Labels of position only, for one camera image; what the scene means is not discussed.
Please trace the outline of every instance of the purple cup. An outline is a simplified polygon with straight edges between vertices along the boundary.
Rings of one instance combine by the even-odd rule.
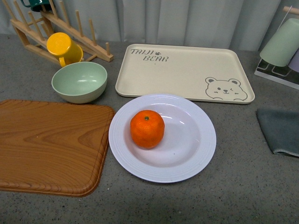
[[[299,72],[299,49],[296,51],[289,63],[289,68]]]

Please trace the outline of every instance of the gray countertop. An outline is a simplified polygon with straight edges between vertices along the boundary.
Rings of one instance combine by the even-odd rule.
[[[133,99],[115,90],[128,45],[111,42],[114,60],[93,60],[108,72],[107,88],[93,104],[117,112]],[[0,223],[298,223],[299,158],[272,154],[256,110],[299,111],[299,90],[255,76],[258,52],[236,53],[256,98],[248,105],[194,102],[217,134],[215,154],[199,174],[171,184],[148,182],[126,171],[108,148],[93,193],[78,198],[0,191]],[[24,49],[18,36],[0,35],[0,61],[0,101],[65,102],[51,87],[60,66]]]

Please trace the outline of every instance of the white curtain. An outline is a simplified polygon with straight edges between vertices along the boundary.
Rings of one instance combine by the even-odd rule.
[[[3,1],[0,34],[15,34]],[[21,20],[13,0],[5,1]],[[30,9],[20,0],[17,3],[30,22]],[[60,0],[54,3],[58,16],[65,21]],[[84,35],[89,38],[92,19],[97,40],[241,50],[259,50],[278,28],[285,15],[283,6],[299,7],[298,0],[63,0],[63,3],[75,29],[78,29],[75,11],[79,11]]]

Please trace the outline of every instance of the white plate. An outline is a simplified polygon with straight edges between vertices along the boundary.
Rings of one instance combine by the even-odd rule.
[[[141,110],[158,112],[165,122],[160,144],[146,150],[131,139],[129,124]],[[215,152],[216,133],[207,114],[193,102],[175,95],[135,98],[114,116],[109,144],[117,161],[130,173],[152,182],[186,180],[202,171]]]

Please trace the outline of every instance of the bear cartoon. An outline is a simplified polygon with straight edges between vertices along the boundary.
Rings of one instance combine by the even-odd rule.
[[[206,78],[206,94],[213,99],[241,100],[247,99],[247,93],[240,87],[241,82],[237,79],[217,80],[213,77]]]

